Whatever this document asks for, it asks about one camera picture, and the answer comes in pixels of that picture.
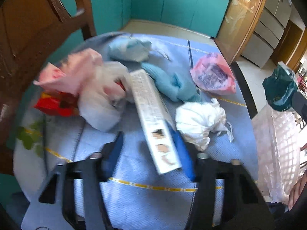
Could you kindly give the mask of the person's right hand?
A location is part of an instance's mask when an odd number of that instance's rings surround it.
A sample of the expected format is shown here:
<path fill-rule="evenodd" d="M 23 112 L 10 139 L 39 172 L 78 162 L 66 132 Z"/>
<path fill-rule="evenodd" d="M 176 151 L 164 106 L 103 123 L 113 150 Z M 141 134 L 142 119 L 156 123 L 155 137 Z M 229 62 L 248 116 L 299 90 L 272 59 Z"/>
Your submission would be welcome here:
<path fill-rule="evenodd" d="M 295 203 L 297 202 L 300 194 L 302 193 L 305 185 L 306 185 L 307 177 L 306 171 L 303 176 L 297 181 L 297 183 L 293 186 L 289 194 L 289 202 L 288 202 L 288 210 L 291 210 Z"/>

